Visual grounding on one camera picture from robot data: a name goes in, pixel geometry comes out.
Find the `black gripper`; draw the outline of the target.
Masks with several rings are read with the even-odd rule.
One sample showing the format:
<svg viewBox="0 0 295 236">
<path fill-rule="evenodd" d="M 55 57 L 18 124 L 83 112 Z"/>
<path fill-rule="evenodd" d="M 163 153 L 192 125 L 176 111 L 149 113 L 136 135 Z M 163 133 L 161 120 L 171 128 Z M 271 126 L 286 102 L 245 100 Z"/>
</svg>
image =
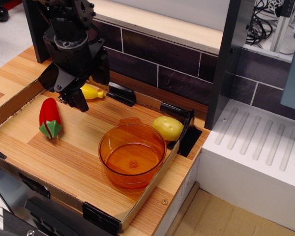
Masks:
<svg viewBox="0 0 295 236">
<path fill-rule="evenodd" d="M 52 63 L 42 73 L 45 89 L 68 96 L 70 107 L 81 112 L 89 110 L 81 88 L 89 77 L 107 86 L 110 81 L 108 54 L 104 39 L 88 40 L 88 35 L 76 42 L 59 41 L 54 34 L 43 36 Z"/>
</svg>

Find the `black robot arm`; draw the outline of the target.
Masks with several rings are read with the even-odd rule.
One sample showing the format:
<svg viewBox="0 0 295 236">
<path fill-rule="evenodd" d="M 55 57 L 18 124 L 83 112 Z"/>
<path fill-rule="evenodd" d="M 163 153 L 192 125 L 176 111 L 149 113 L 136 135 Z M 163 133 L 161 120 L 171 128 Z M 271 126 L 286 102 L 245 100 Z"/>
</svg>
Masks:
<svg viewBox="0 0 295 236">
<path fill-rule="evenodd" d="M 89 78 L 108 85 L 110 69 L 104 39 L 89 39 L 94 5 L 87 0 L 42 0 L 50 27 L 43 40 L 52 63 L 39 77 L 43 87 L 57 92 L 62 103 L 86 112 L 89 107 L 82 86 Z"/>
</svg>

